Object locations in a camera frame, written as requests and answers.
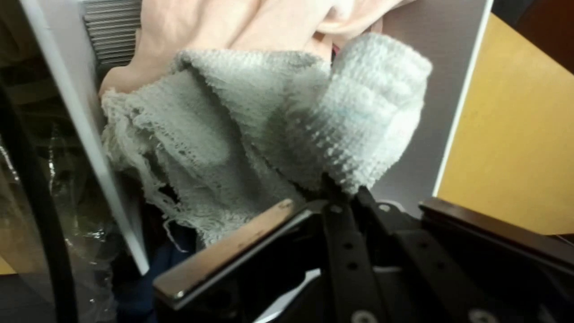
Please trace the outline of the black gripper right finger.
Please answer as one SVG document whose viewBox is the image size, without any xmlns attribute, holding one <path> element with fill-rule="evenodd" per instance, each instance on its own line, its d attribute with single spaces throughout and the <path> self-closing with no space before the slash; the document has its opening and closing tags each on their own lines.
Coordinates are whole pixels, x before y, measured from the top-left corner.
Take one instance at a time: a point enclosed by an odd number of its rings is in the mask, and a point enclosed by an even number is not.
<svg viewBox="0 0 574 323">
<path fill-rule="evenodd" d="M 366 189 L 354 212 L 382 284 L 391 323 L 508 323 L 510 311 L 481 290 L 447 248 L 399 207 Z"/>
</svg>

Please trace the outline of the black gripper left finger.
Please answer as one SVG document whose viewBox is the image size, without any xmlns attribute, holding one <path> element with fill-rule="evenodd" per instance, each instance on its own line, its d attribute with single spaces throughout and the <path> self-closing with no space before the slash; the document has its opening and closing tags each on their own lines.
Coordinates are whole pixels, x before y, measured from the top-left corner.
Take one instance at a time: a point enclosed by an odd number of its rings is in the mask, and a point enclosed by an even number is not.
<svg viewBox="0 0 574 323">
<path fill-rule="evenodd" d="M 323 193 L 327 277 L 336 323 L 382 323 L 384 309 L 377 279 L 355 225 L 350 198 L 329 176 L 323 178 Z"/>
</svg>

